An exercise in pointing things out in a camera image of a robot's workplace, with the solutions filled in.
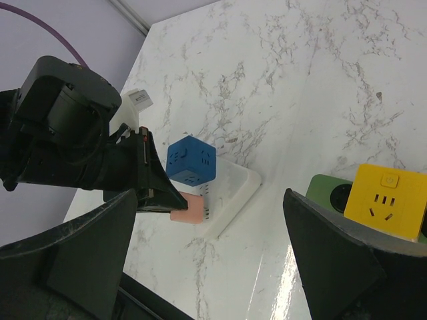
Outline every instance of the white marble table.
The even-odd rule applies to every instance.
[[[309,319],[284,191],[366,162],[427,171],[426,14],[423,0],[235,0],[155,24],[124,91],[151,95],[139,120],[161,159],[192,134],[263,185],[216,241],[138,215],[124,271],[195,319]],[[78,191],[66,220],[100,203]]]

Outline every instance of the wall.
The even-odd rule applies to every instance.
[[[56,29],[95,72],[121,90],[144,37],[106,0],[2,0]],[[50,34],[30,21],[0,10],[0,91],[22,85],[37,58],[53,55],[75,62]],[[62,222],[75,190],[18,185],[0,187],[0,245],[50,229]]]
[[[218,0],[122,0],[149,25],[209,5]]]

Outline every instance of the power button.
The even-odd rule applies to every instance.
[[[399,176],[391,173],[385,173],[382,176],[381,185],[387,188],[396,188],[398,186]]]

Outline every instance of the white label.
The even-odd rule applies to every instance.
[[[153,101],[149,97],[147,91],[141,90],[129,95],[133,105],[135,105],[138,112],[141,112],[147,109],[149,106],[153,105]]]

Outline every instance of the yellow block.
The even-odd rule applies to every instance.
[[[359,166],[344,216],[373,229],[417,241],[427,206],[427,175]]]

